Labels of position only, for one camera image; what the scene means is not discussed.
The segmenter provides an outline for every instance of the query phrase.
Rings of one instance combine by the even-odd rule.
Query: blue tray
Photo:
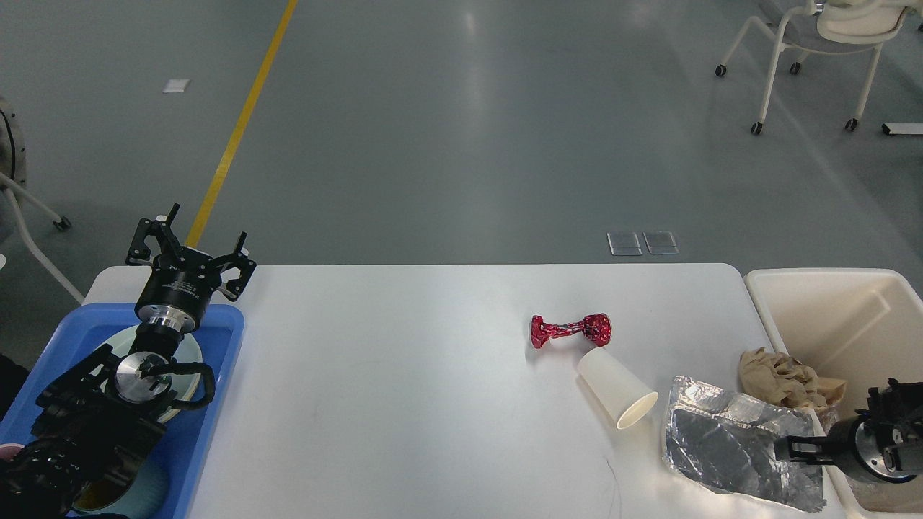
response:
[[[0,422],[0,443],[29,443],[32,422],[41,408],[35,398],[45,387],[90,354],[113,334],[138,324],[135,305],[94,303],[80,307],[65,317],[52,335],[29,378]],[[218,421],[228,378],[234,371],[240,351],[244,316],[229,305],[211,305],[193,336],[202,347],[205,363],[215,371],[215,398],[205,409],[181,411],[166,423],[167,432],[150,454],[170,477],[166,501],[152,519],[186,519],[198,477],[205,464],[211,435]],[[202,394],[199,385],[193,399]]]

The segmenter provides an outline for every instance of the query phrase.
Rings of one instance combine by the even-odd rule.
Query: chair leg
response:
[[[788,68],[788,72],[797,75],[798,72],[801,72],[801,66],[804,65],[805,60],[808,59],[809,51],[801,51],[801,54],[798,55],[798,58],[795,60],[795,63]]]
[[[769,77],[766,79],[766,90],[762,94],[762,106],[760,107],[760,118],[750,128],[750,133],[760,135],[762,125],[766,122],[766,112],[769,112],[769,96],[773,93],[773,81],[775,81],[775,68],[779,66],[779,54],[785,49],[782,43],[783,33],[779,30],[775,36],[775,45],[773,45],[773,58],[769,60]]]
[[[67,217],[62,216],[52,211],[50,207],[43,204],[41,200],[33,197],[32,194],[29,193],[29,191],[21,187],[19,184],[16,183],[16,181],[11,179],[10,177],[4,175],[3,172],[0,172],[0,184],[4,184],[6,187],[12,189],[14,193],[16,193],[17,195],[20,195],[22,198],[31,202],[32,205],[42,210],[42,212],[48,215],[48,218],[51,219],[54,226],[57,227],[58,229],[63,231],[67,229],[68,227],[70,227],[70,221],[67,219]]]
[[[740,45],[740,42],[743,41],[744,36],[747,35],[747,31],[753,24],[762,25],[762,20],[760,20],[759,17],[747,18],[747,21],[744,22],[744,25],[737,32],[737,36],[734,38],[734,42],[731,43],[731,48],[727,49],[725,56],[721,58],[721,65],[727,65],[727,62],[731,60],[731,56],[734,55],[734,52]]]
[[[866,82],[862,86],[862,93],[859,94],[859,104],[856,107],[856,115],[846,122],[846,129],[849,131],[856,129],[859,120],[862,119],[862,114],[865,112],[866,101],[869,100],[869,92],[871,91],[871,82],[875,79],[875,69],[878,68],[878,59],[881,57],[882,45],[883,43],[879,43],[872,49],[869,73],[866,74]]]
[[[45,256],[42,251],[39,249],[39,246],[35,245],[35,241],[32,240],[32,235],[29,234],[29,228],[26,227],[26,220],[22,216],[22,211],[19,210],[19,201],[16,200],[16,195],[13,194],[12,189],[7,189],[4,191],[6,194],[6,199],[9,200],[10,206],[13,209],[13,218],[16,220],[16,226],[19,230],[19,237],[22,238],[22,241],[26,244],[26,248],[35,257],[39,263],[47,270],[54,278],[67,290],[67,292],[77,300],[78,304],[83,304],[83,294],[70,283],[67,278],[57,270],[57,267]]]

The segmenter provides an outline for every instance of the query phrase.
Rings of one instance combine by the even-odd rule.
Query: white plate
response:
[[[113,354],[125,356],[128,354],[128,350],[131,349],[131,344],[135,342],[135,329],[137,328],[138,326],[125,328],[106,339],[103,344],[110,345],[113,348]],[[176,362],[183,364],[202,361],[202,348],[199,347],[192,333],[186,333],[183,336],[183,341],[180,342],[179,348],[176,349],[174,357],[176,358]],[[198,379],[200,377],[201,375],[198,373],[192,375],[173,375],[173,385],[171,389],[176,391],[176,398],[179,400],[189,400],[192,398],[192,395],[195,394],[196,388],[198,387]],[[157,421],[162,424],[166,423],[167,420],[176,416],[178,413],[179,409],[170,409],[157,418]]]

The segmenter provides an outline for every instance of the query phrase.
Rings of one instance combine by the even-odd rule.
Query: chair wheel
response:
[[[68,220],[67,217],[63,214],[61,215],[60,222],[52,223],[54,224],[54,228],[56,228],[58,231],[66,231],[67,229],[70,229],[70,220]]]

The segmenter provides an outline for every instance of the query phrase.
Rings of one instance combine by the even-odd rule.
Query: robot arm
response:
[[[247,257],[244,233],[234,252],[218,258],[182,246],[170,228],[178,210],[174,205],[167,217],[142,219],[128,251],[129,265],[151,266],[135,305],[141,324],[128,354],[114,355],[104,344],[49,384],[36,399],[42,408],[31,430],[36,440],[11,461],[0,461],[4,518],[64,517],[90,485],[103,480],[126,489],[166,432],[158,417],[170,408],[193,410],[211,402],[211,367],[177,363],[174,353],[183,335],[198,329],[211,295],[218,291],[236,300],[257,264]],[[161,249],[153,260],[144,243],[151,236]],[[238,277],[225,282],[222,274],[233,268]],[[172,376],[190,373],[202,375],[204,396],[175,399]]]
[[[906,483],[923,473],[923,382],[869,388],[869,409],[820,437],[788,436],[775,445],[779,460],[836,465],[853,479]]]

